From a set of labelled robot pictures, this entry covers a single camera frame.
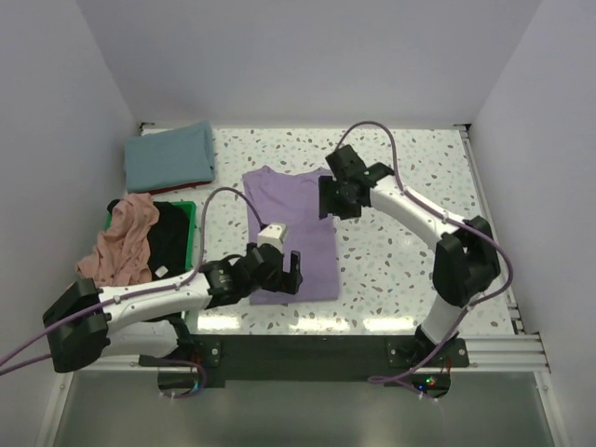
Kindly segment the purple t-shirt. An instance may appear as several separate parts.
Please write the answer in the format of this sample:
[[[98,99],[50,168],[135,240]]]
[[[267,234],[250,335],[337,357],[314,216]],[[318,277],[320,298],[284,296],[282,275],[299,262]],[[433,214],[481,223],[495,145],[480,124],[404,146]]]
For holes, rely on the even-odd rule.
[[[242,176],[244,194],[264,224],[285,224],[288,236],[284,251],[298,251],[303,277],[299,291],[292,295],[258,290],[251,305],[318,303],[339,298],[341,284],[335,228],[331,217],[318,217],[318,180],[326,169],[289,175],[268,166]]]

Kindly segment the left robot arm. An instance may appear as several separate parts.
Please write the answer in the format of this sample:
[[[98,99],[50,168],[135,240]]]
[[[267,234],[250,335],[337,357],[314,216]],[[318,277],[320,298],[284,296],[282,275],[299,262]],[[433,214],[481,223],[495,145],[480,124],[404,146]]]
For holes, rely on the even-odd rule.
[[[54,371],[71,373],[106,357],[115,335],[191,309],[235,305],[258,290],[296,294],[303,282],[301,253],[250,243],[244,255],[211,261],[175,278],[127,287],[73,283],[44,313]]]

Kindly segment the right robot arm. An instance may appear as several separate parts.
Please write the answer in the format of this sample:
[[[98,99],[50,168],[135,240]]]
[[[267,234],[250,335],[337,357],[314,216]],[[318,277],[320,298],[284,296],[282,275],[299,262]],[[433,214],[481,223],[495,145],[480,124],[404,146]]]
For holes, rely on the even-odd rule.
[[[437,293],[427,316],[402,350],[412,364],[437,365],[448,354],[457,319],[471,300],[500,276],[490,224],[450,213],[408,188],[396,171],[377,162],[366,165],[349,145],[326,156],[331,170],[318,180],[319,217],[356,219],[372,208],[417,235],[434,253],[432,285]]]

